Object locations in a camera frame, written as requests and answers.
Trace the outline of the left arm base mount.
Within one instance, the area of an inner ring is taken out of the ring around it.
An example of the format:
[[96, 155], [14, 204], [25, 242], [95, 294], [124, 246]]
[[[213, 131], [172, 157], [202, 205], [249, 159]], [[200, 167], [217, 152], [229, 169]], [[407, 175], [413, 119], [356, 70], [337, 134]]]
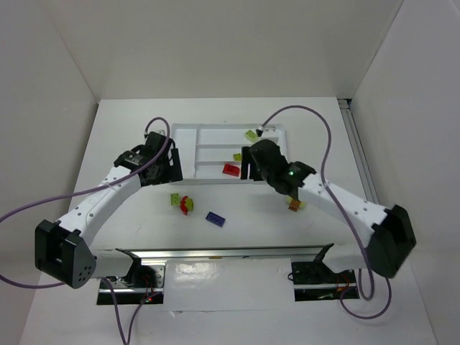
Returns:
[[120, 277], [109, 277], [119, 305], [138, 305], [147, 298], [147, 305], [161, 305], [164, 301], [166, 262], [149, 261], [142, 263], [144, 272], [135, 282], [126, 282]]

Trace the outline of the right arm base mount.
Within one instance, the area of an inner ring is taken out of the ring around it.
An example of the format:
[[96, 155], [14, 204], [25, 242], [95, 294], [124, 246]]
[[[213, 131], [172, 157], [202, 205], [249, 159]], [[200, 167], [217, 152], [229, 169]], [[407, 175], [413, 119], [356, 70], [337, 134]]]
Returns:
[[292, 262], [287, 278], [293, 283], [295, 302], [359, 299], [352, 270], [334, 273], [316, 262]]

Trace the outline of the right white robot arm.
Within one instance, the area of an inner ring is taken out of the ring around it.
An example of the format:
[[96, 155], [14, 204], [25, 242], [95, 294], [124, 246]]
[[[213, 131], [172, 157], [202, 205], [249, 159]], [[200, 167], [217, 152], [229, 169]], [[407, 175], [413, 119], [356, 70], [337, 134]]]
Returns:
[[315, 206], [351, 228], [355, 244], [328, 244], [317, 261], [330, 271], [370, 268], [393, 278], [416, 245], [405, 208], [377, 205], [323, 179], [302, 162], [288, 162], [280, 148], [263, 139], [241, 150], [241, 178], [265, 181], [279, 194]]

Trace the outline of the red sloped lego brick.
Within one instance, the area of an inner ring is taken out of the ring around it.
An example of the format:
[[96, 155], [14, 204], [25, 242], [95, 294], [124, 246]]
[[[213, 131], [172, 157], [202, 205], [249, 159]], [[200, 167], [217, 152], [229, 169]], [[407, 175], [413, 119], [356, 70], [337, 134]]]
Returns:
[[238, 178], [240, 176], [240, 167], [236, 165], [225, 164], [222, 173]]

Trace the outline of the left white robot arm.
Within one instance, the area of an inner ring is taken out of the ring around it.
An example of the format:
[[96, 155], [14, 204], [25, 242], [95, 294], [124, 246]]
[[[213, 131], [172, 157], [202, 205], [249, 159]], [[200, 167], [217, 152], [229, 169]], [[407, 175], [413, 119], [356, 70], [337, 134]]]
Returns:
[[150, 132], [144, 144], [122, 153], [96, 191], [57, 221], [42, 221], [34, 233], [38, 270], [77, 289], [91, 279], [119, 278], [128, 286], [155, 272], [126, 249], [91, 250], [98, 231], [130, 196], [143, 187], [183, 179], [175, 142]]

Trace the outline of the orange lego brick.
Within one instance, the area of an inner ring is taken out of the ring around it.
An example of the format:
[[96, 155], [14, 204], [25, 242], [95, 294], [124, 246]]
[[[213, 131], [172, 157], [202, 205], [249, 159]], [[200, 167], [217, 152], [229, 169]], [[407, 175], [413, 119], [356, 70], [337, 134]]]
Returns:
[[301, 207], [301, 202], [297, 200], [291, 200], [288, 209], [293, 212], [297, 212]]

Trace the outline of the blue lego brick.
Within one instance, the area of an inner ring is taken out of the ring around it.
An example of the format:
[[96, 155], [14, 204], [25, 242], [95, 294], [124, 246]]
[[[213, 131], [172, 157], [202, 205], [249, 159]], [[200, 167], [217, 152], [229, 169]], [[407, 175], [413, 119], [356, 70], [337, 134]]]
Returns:
[[213, 212], [208, 212], [206, 216], [206, 220], [218, 227], [222, 227], [226, 221], [225, 218]]

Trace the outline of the red curved lego piece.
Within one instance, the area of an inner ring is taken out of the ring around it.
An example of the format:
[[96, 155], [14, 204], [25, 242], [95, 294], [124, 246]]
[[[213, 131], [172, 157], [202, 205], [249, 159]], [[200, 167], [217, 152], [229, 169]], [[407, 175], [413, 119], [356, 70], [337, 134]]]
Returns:
[[180, 201], [180, 210], [184, 215], [188, 215], [193, 207], [190, 206], [189, 197], [186, 195]]

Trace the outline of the small green lego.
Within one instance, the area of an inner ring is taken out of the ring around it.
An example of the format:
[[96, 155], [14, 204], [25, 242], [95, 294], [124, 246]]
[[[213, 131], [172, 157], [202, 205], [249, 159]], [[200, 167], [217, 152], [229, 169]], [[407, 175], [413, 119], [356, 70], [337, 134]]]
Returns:
[[193, 211], [194, 209], [194, 202], [191, 198], [187, 198], [185, 200], [185, 207], [188, 209], [188, 211]]

